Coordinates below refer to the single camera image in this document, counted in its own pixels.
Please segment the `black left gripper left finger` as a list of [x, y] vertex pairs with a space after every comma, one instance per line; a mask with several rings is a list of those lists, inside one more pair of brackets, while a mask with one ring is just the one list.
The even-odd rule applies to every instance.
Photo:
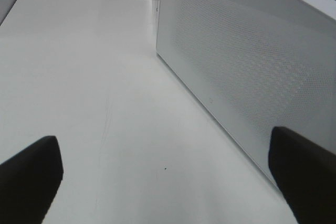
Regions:
[[45, 136], [1, 164], [1, 223], [42, 223], [64, 175], [55, 136]]

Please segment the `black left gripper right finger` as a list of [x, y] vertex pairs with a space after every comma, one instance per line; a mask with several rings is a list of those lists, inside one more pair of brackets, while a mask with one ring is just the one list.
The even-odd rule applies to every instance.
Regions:
[[268, 167], [298, 223], [335, 223], [335, 154], [276, 126]]

